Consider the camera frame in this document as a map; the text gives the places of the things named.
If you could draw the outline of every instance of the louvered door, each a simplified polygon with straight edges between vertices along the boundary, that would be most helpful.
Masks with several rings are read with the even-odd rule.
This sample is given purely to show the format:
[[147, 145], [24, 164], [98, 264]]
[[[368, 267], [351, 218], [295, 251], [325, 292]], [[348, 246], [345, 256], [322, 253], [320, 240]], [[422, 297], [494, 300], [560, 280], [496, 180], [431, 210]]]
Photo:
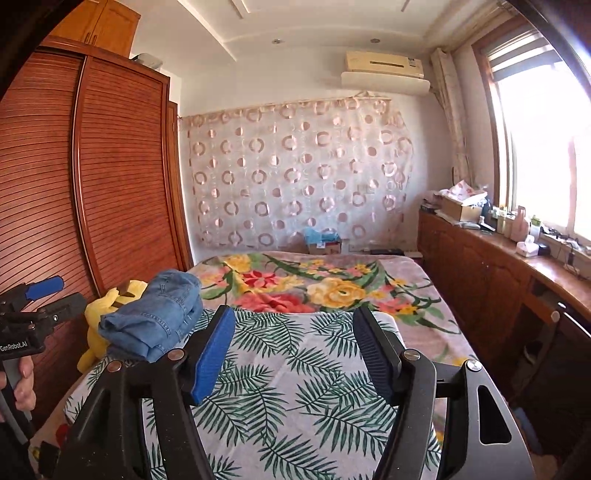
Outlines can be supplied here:
[[[0, 102], [0, 291], [53, 275], [93, 299], [70, 196], [70, 135], [80, 58], [34, 53]], [[34, 358], [34, 414], [45, 418], [75, 381], [86, 349], [83, 320], [58, 326]], [[67, 349], [54, 348], [58, 343]], [[59, 375], [54, 369], [59, 368]]]
[[96, 58], [85, 76], [80, 188], [99, 288], [149, 281], [181, 268], [163, 162], [166, 85]]

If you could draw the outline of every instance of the denim fabric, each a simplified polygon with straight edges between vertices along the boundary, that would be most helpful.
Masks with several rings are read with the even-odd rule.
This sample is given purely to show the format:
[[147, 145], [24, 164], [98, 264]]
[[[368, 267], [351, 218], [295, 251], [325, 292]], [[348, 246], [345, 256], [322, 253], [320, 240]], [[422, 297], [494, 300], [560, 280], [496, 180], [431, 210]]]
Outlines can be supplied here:
[[99, 334], [111, 343], [108, 354], [155, 362], [199, 320], [203, 313], [200, 290], [194, 275], [160, 272], [138, 300], [100, 318]]

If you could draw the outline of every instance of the sheer curtain with circles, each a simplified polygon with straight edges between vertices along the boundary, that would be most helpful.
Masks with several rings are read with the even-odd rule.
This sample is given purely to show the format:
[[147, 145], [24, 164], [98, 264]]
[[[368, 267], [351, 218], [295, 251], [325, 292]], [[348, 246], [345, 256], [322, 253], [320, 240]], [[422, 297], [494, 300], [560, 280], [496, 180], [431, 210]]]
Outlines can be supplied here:
[[383, 98], [302, 101], [183, 118], [192, 198], [209, 247], [298, 250], [303, 230], [392, 245], [413, 144]]

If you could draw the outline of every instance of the wall-mounted air conditioner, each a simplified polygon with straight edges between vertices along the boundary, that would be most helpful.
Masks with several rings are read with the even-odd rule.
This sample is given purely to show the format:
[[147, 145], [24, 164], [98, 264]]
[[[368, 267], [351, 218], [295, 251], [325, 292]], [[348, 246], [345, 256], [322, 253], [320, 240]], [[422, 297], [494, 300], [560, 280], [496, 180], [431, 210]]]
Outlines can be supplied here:
[[348, 51], [347, 71], [340, 76], [343, 88], [374, 92], [426, 95], [431, 84], [424, 79], [423, 64], [402, 55]]

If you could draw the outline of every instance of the white ceiling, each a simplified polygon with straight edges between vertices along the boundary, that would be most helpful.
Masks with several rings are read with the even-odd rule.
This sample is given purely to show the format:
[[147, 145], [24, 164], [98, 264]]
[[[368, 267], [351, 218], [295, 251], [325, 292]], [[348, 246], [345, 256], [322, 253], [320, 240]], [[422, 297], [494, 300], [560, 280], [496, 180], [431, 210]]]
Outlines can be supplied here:
[[[119, 0], [142, 15], [132, 51], [181, 77], [265, 51], [340, 46], [420, 56], [496, 0]], [[279, 38], [284, 42], [273, 45]], [[379, 44], [370, 39], [379, 38]]]

